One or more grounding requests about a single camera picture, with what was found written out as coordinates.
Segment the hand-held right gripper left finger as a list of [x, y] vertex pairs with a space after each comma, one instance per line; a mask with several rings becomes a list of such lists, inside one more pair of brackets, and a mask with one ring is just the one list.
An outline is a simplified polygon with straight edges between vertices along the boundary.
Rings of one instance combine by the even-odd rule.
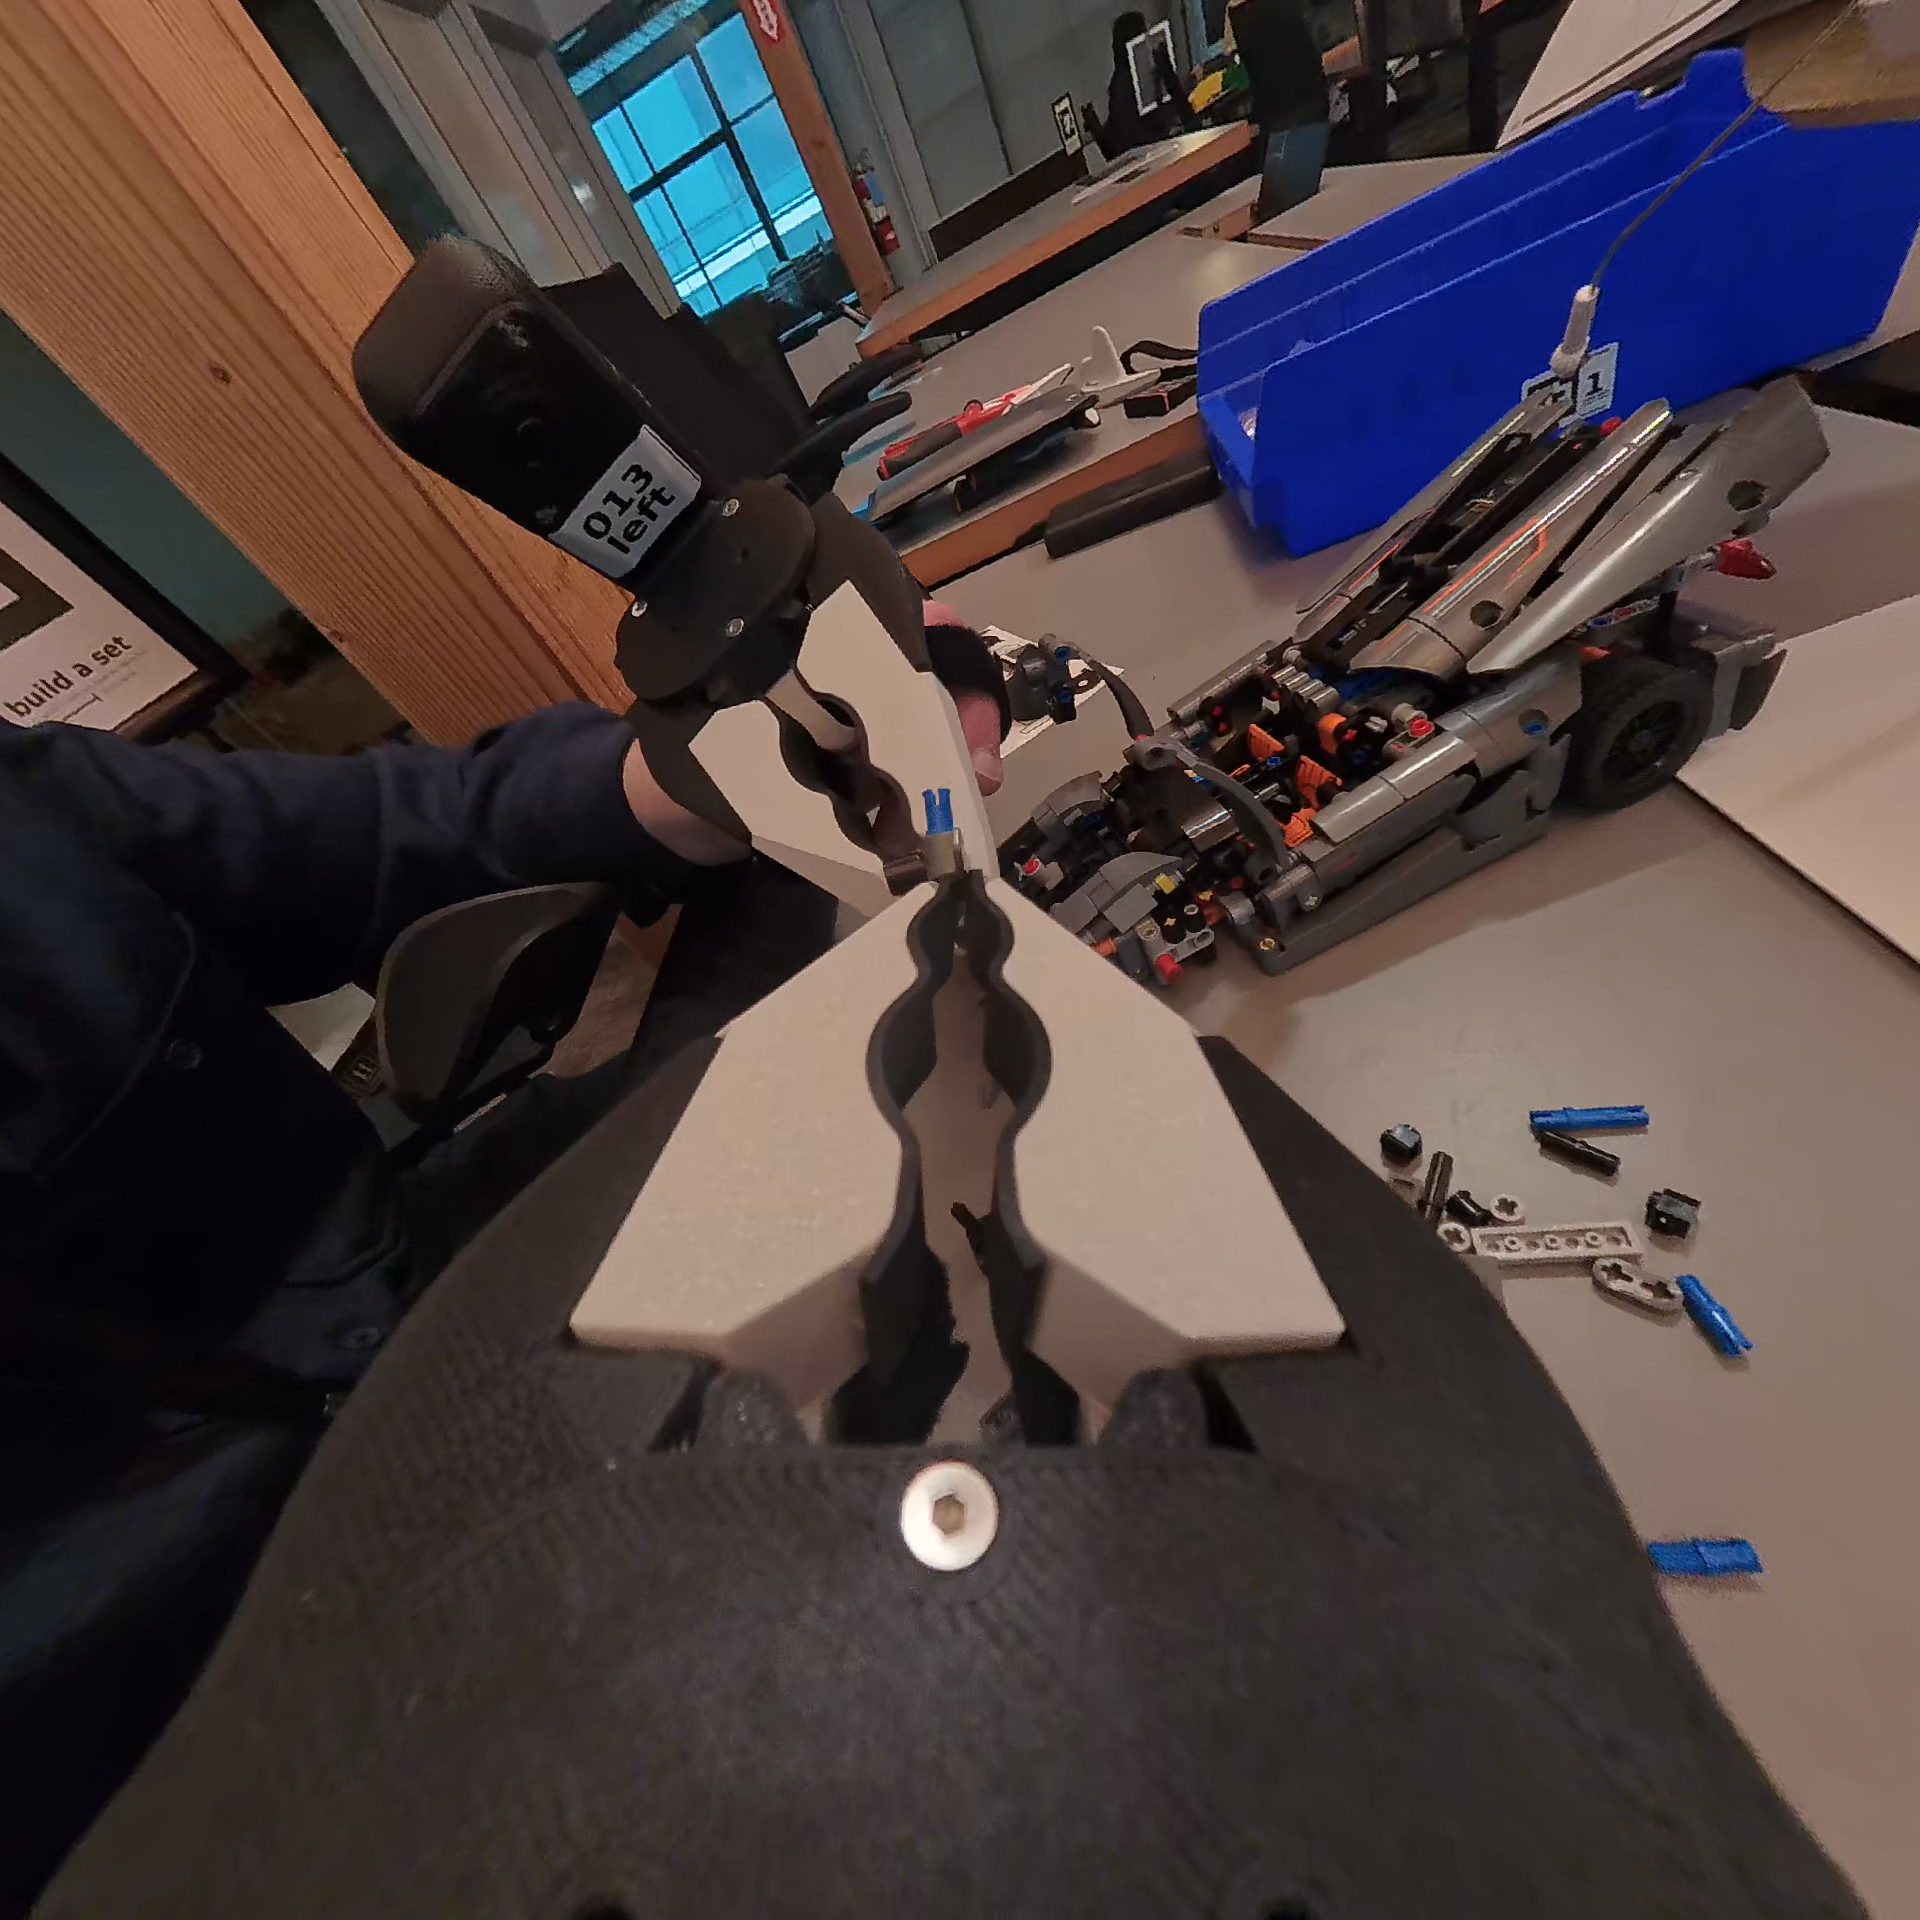
[[700, 1077], [570, 1327], [832, 1401], [846, 1438], [931, 1435], [963, 1373], [907, 1104], [963, 919], [921, 883], [697, 1046]]

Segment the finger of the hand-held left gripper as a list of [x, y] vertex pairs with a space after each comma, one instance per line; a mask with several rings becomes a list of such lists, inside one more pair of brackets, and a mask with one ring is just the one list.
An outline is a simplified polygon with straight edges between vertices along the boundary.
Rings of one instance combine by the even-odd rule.
[[900, 809], [900, 785], [853, 730], [853, 752], [832, 754], [780, 705], [737, 704], [693, 737], [693, 759], [748, 829], [752, 848], [827, 891], [861, 919], [896, 903], [873, 823]]
[[997, 834], [953, 695], [907, 659], [853, 585], [812, 615], [797, 686], [836, 714], [853, 743], [829, 752], [780, 711], [782, 763], [795, 789], [780, 801], [772, 854], [824, 888], [907, 888], [933, 874], [925, 792], [946, 790], [953, 858], [997, 867]]

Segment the lego car model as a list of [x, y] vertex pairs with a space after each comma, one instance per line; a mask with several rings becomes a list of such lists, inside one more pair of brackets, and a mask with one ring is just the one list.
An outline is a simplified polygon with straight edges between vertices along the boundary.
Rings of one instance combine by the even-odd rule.
[[1148, 986], [1235, 941], [1300, 966], [1542, 837], [1654, 794], [1747, 728], [1769, 626], [1685, 600], [1765, 579], [1773, 510], [1829, 458], [1798, 375], [1676, 413], [1539, 387], [1317, 599], [1158, 727], [1121, 695], [1112, 774], [1054, 789], [998, 872]]

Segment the lego instruction booklet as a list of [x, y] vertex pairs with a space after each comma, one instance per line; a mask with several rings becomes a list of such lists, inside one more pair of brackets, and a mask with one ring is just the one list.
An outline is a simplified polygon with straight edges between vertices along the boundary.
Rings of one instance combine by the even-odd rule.
[[1689, 46], [1713, 40], [1745, 2], [1569, 2], [1531, 69], [1504, 135], [1574, 111]]

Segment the person's left hand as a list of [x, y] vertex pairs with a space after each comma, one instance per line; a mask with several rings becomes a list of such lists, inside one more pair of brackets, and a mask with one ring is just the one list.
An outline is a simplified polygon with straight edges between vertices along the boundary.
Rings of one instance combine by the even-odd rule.
[[[982, 630], [972, 629], [945, 600], [924, 603], [928, 659], [934, 679], [950, 693], [976, 790], [982, 800], [1001, 789], [1001, 743], [1011, 727], [1001, 711], [1003, 669]], [[627, 746], [620, 781], [636, 823], [672, 854], [693, 866], [721, 867], [748, 858], [752, 840], [742, 827], [724, 827], [686, 807], [660, 781], [636, 735]]]

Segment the toy space shuttle model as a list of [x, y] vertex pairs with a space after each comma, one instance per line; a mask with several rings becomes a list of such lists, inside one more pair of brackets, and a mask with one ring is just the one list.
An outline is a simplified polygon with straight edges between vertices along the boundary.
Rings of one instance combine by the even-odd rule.
[[964, 515], [993, 502], [1012, 481], [1060, 449], [1074, 433], [1092, 431], [1104, 413], [1189, 376], [1197, 350], [1138, 339], [1117, 346], [1104, 327], [1092, 329], [1088, 355], [1030, 378], [998, 397], [972, 399], [961, 413], [894, 445], [876, 464], [876, 486], [856, 510], [891, 529], [914, 515], [946, 510]]

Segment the black office chair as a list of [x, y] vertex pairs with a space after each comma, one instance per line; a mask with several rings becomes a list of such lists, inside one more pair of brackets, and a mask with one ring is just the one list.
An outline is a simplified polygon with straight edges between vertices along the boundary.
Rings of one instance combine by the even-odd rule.
[[454, 903], [397, 937], [374, 984], [368, 1105], [394, 1163], [418, 1163], [552, 1062], [616, 922], [609, 886], [564, 882]]

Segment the window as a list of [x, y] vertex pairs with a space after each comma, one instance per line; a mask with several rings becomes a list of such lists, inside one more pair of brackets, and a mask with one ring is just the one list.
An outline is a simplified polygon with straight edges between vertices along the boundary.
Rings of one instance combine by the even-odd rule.
[[840, 307], [853, 282], [740, 3], [610, 2], [553, 53], [693, 312]]

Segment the wooden desk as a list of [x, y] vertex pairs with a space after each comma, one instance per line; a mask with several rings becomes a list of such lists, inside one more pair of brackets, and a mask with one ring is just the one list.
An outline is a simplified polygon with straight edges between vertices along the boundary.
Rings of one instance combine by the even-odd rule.
[[889, 294], [857, 334], [856, 352], [873, 360], [1001, 294], [1020, 304], [1043, 280], [1074, 275], [1212, 201], [1256, 167], [1251, 123], [1179, 135], [1121, 159], [1102, 177], [1049, 193]]

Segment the person's dark clothing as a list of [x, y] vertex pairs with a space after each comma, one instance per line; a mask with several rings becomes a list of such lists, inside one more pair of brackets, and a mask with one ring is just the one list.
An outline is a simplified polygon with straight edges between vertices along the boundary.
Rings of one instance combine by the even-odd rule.
[[192, 1688], [395, 1325], [386, 1157], [272, 1007], [422, 910], [436, 779], [5, 743], [5, 1915]]

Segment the framed printed sign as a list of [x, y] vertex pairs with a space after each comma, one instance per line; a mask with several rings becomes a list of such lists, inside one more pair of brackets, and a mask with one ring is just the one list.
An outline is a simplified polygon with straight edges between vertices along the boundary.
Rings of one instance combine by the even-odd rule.
[[2, 719], [132, 741], [198, 728], [248, 682], [204, 626], [2, 462]]

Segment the laptop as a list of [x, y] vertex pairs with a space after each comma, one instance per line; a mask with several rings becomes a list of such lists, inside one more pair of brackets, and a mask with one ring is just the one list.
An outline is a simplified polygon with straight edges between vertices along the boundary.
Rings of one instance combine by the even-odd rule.
[[1326, 115], [1264, 133], [1262, 175], [1256, 193], [1256, 225], [1309, 201], [1323, 175], [1331, 123]]

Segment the white book stand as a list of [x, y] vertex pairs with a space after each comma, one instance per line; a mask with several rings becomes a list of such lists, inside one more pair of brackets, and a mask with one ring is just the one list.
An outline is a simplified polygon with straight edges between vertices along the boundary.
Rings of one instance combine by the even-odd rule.
[[[1916, 3], [1756, 3], [1714, 40], [1806, 127], [1916, 123]], [[1646, 83], [1697, 42], [1635, 78]], [[1832, 458], [1769, 525], [1789, 639], [1765, 713], [1691, 790], [1907, 954], [1917, 951], [1917, 267], [1865, 343], [1816, 366]]]

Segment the narrow wooden post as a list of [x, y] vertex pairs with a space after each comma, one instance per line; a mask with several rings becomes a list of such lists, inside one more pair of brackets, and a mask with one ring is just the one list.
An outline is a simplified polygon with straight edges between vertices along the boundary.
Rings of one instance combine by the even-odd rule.
[[825, 96], [812, 72], [794, 15], [784, 2], [782, 7], [788, 33], [780, 46], [761, 46], [752, 25], [750, 31], [761, 69], [772, 87], [776, 99], [782, 107], [786, 130], [797, 146], [806, 177], [824, 206], [832, 231], [832, 245], [853, 279], [860, 310], [870, 320], [894, 294], [896, 282], [876, 251], [869, 221], [853, 190], [848, 158], [844, 155], [840, 136], [832, 127]]

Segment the wide wooden post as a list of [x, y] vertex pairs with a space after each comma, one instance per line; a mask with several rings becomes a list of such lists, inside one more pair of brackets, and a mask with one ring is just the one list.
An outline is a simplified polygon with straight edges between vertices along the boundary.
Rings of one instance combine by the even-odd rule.
[[627, 711], [627, 595], [368, 418], [414, 257], [240, 3], [8, 2], [2, 93], [8, 312], [402, 717]]

